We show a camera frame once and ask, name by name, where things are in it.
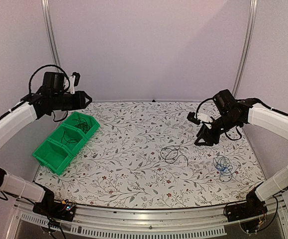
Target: white panel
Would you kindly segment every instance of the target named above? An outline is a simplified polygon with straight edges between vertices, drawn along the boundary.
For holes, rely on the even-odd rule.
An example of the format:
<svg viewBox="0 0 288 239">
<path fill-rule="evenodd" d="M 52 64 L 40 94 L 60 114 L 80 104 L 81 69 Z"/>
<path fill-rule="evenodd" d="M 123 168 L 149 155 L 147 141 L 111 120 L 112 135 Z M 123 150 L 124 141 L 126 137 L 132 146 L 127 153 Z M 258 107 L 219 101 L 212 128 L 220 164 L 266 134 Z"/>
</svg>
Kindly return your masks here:
<svg viewBox="0 0 288 239">
<path fill-rule="evenodd" d="M 28 93 L 31 74 L 41 65 L 52 63 L 46 38 L 41 2 L 0 1 L 0 115 Z M 33 79 L 32 89 L 42 83 L 43 74 Z M 0 167 L 32 180 L 37 161 L 31 156 L 54 129 L 46 117 L 28 125 L 0 150 Z M 5 237 L 14 199 L 0 200 L 0 239 Z"/>
<path fill-rule="evenodd" d="M 95 101 L 203 100 L 233 88 L 250 1 L 50 1 L 62 66 Z"/>
<path fill-rule="evenodd" d="M 288 0 L 258 1 L 239 98 L 257 97 L 288 113 Z M 288 164 L 288 142 L 254 126 L 245 131 L 268 177 Z M 283 193 L 288 207 L 288 191 Z"/>
</svg>

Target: blue wire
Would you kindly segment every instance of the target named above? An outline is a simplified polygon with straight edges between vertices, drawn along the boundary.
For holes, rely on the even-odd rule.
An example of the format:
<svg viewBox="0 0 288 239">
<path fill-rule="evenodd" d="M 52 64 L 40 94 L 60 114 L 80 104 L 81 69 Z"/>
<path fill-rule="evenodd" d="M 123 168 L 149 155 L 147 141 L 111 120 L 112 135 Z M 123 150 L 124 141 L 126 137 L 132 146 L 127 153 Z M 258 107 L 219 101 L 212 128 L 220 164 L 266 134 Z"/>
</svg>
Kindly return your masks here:
<svg viewBox="0 0 288 239">
<path fill-rule="evenodd" d="M 213 165 L 214 167 L 220 172 L 220 181 L 221 182 L 229 182 L 232 179 L 233 174 L 237 171 L 237 169 L 241 168 L 241 165 L 239 165 L 234 171 L 233 171 L 233 165 L 231 164 L 230 160 L 222 155 L 219 155 L 216 158 L 213 158 Z"/>
</svg>

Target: green tray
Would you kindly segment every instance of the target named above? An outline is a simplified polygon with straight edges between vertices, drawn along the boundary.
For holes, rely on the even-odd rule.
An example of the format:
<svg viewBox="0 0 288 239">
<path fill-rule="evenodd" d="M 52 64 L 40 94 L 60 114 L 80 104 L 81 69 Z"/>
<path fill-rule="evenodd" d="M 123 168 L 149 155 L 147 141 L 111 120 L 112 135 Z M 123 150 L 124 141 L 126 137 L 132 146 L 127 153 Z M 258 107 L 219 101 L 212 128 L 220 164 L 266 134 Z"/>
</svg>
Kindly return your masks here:
<svg viewBox="0 0 288 239">
<path fill-rule="evenodd" d="M 32 155 L 42 166 L 61 175 L 98 128 L 92 116 L 73 112 Z"/>
</svg>

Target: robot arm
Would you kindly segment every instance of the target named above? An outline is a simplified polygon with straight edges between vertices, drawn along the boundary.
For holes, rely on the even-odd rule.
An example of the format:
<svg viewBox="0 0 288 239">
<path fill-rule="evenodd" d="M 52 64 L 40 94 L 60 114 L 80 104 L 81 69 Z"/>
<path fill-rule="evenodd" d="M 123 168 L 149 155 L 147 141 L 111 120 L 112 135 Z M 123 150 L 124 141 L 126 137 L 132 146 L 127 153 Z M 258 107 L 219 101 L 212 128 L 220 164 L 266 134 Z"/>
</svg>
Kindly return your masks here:
<svg viewBox="0 0 288 239">
<path fill-rule="evenodd" d="M 0 149 L 16 133 L 28 124 L 44 115 L 51 115 L 55 110 L 69 111 L 84 109 L 92 102 L 84 91 L 76 91 L 80 75 L 73 75 L 65 79 L 66 74 L 46 72 L 43 84 L 37 93 L 29 93 L 2 117 L 0 117 Z M 41 187 L 20 177 L 12 175 L 0 168 L 0 191 L 39 203 L 36 212 L 58 218 L 57 204 L 54 194 L 47 188 Z"/>
<path fill-rule="evenodd" d="M 213 146 L 219 143 L 220 135 L 233 127 L 242 127 L 245 123 L 265 128 L 288 140 L 288 114 L 274 110 L 256 98 L 236 100 L 228 90 L 220 91 L 211 98 L 221 117 L 209 119 L 198 112 L 190 112 L 188 120 L 202 123 L 195 145 Z M 288 188 L 288 166 L 277 172 L 247 195 L 245 208 L 249 216 L 260 215 L 266 211 L 264 201 L 274 194 Z"/>
</svg>

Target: table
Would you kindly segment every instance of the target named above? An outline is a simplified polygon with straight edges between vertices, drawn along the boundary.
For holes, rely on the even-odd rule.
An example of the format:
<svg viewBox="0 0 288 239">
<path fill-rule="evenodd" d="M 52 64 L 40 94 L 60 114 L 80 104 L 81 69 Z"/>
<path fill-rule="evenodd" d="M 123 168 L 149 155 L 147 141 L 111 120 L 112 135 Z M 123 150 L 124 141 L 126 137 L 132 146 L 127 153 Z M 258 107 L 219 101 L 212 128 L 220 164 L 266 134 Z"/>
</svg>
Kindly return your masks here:
<svg viewBox="0 0 288 239">
<path fill-rule="evenodd" d="M 98 131 L 61 176 L 41 166 L 35 182 L 51 189 L 57 199 L 105 207 L 189 208 L 244 200 L 264 180 L 244 132 L 238 141 L 222 135 L 218 145 L 195 146 L 200 126 L 186 118 L 197 106 L 92 103 L 79 112 L 95 117 Z M 219 116 L 212 103 L 200 112 Z M 233 130 L 228 134 L 238 137 Z M 180 156 L 167 163 L 162 149 L 172 145 L 188 160 Z M 223 156 L 231 164 L 231 175 L 221 175 L 214 165 Z"/>
</svg>

